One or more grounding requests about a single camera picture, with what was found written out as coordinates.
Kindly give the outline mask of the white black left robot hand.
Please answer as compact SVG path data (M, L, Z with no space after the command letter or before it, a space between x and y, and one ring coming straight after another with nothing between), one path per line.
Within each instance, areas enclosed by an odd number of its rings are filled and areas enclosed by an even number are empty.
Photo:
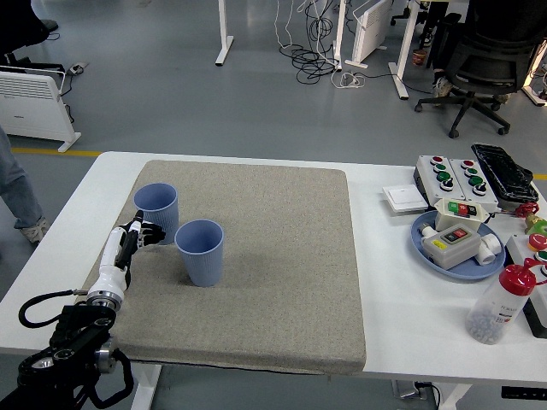
M88 290L86 303L118 311L131 283L132 256L138 249L157 244L165 237L166 232L159 225L144 219L142 210L138 210L127 224L115 227L105 244L99 277Z

